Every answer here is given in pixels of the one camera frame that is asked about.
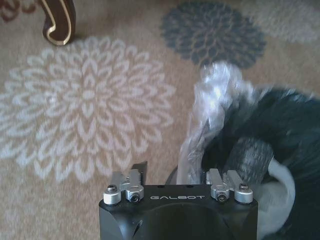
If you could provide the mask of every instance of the plastic wrap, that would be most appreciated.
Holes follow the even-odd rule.
[[[241,71],[221,61],[201,71],[201,81],[194,86],[194,105],[189,115],[187,137],[180,149],[177,184],[199,184],[205,147],[224,127],[227,111],[240,101],[254,106],[264,92],[256,91],[242,79]],[[243,119],[250,115],[244,112]]]
[[[286,223],[296,197],[296,186],[291,172],[275,159],[268,165],[268,173],[277,181],[261,184],[255,189],[258,201],[257,239],[273,234]]]

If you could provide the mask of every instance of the patterned rug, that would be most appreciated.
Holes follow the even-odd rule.
[[[42,37],[37,0],[0,0],[0,239],[99,239],[112,171],[178,163],[199,70],[320,93],[316,0],[75,0],[76,38]]]

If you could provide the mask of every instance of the silver bracket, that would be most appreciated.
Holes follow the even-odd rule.
[[[206,173],[206,183],[211,184],[211,197],[220,203],[229,199],[230,191],[234,191],[234,199],[240,204],[250,204],[254,199],[253,191],[235,170],[228,170],[222,180],[219,170],[211,168]]]
[[[131,169],[127,177],[121,172],[114,172],[110,185],[103,193],[103,202],[108,205],[118,204],[122,200],[122,191],[125,191],[125,198],[131,203],[137,203],[144,198],[144,187],[137,169]]]
[[[230,196],[229,188],[222,181],[218,169],[211,168],[207,177],[209,177],[208,182],[211,183],[211,197],[220,203],[227,201]]]

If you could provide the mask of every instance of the white flower pattern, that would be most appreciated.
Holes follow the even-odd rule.
[[[29,56],[0,94],[0,159],[81,182],[125,170],[173,123],[163,64],[121,40],[90,37]]]

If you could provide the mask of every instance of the gray flower pattern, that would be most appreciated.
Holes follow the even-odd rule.
[[[162,19],[166,45],[204,66],[228,61],[249,68],[264,53],[264,34],[250,19],[220,2],[185,2]]]

